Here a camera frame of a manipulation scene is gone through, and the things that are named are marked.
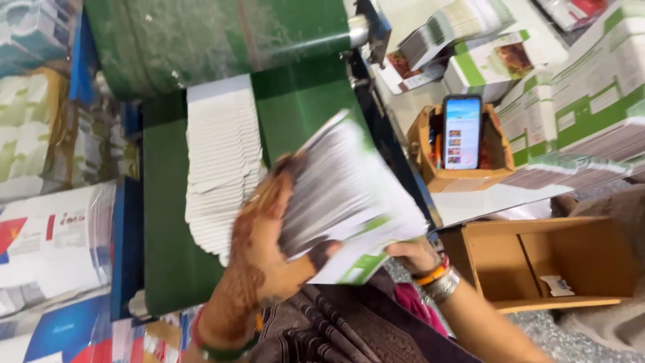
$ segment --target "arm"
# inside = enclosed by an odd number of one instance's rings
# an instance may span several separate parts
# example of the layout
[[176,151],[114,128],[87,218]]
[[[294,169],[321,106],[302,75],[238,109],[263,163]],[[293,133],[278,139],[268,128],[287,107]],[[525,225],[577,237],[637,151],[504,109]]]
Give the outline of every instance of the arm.
[[[217,350],[245,347],[255,333],[257,314],[296,294],[340,248],[338,241],[323,241],[292,262],[280,252],[284,212],[304,163],[302,156],[278,161],[239,211],[233,224],[230,263],[196,320],[195,333],[204,346]],[[183,358],[189,363],[212,362],[201,356],[194,336]]]
[[[415,275],[427,274],[441,264],[441,258],[425,238],[391,245],[387,252],[399,257],[403,266]],[[485,362],[551,362],[517,326],[496,312],[463,279],[437,306],[459,344]]]

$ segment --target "gray floor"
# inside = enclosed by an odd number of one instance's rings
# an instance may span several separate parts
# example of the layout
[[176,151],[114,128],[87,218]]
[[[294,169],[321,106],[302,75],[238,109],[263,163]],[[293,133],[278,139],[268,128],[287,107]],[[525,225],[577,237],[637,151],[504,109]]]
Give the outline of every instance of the gray floor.
[[[591,192],[576,192],[576,198],[578,200],[602,198],[629,186],[620,180]],[[385,268],[395,281],[411,282],[410,274],[395,260],[388,261]],[[582,334],[565,332],[555,324],[549,311],[514,313],[507,317],[559,362],[645,363],[645,355],[615,351],[593,342]]]

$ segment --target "silver bangle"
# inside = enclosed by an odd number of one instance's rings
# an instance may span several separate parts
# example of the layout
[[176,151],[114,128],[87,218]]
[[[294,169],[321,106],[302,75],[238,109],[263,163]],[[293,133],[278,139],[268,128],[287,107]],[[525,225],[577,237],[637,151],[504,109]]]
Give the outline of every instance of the silver bangle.
[[425,285],[423,289],[436,304],[439,304],[452,295],[460,280],[461,276],[459,276],[457,270],[451,267],[446,276]]

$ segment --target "orange bracelet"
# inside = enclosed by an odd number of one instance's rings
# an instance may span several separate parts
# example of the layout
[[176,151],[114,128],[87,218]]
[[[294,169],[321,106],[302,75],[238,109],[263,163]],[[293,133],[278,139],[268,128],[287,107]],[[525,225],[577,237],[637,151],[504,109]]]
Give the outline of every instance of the orange bracelet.
[[432,271],[428,276],[414,280],[414,282],[419,286],[424,286],[431,284],[432,282],[438,280],[442,277],[450,268],[450,260],[448,255],[444,254],[443,262],[441,266],[437,267],[436,270]]

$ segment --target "brown cardboard box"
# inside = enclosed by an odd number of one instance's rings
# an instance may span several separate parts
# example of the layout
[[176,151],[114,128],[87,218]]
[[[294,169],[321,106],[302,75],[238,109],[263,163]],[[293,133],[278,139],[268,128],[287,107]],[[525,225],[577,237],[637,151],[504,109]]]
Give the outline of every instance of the brown cardboard box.
[[428,191],[431,193],[480,191],[490,188],[515,172],[511,147],[490,104],[484,106],[482,137],[489,145],[493,169],[437,169],[428,158],[431,153],[429,124],[432,118],[443,119],[442,108],[442,105],[425,106],[408,131],[408,141],[410,145],[415,146],[410,151],[421,170],[421,176],[426,182]]
[[[501,313],[619,304],[638,280],[632,251],[606,217],[473,222],[439,233],[463,278]],[[552,297],[560,275],[575,296]]]

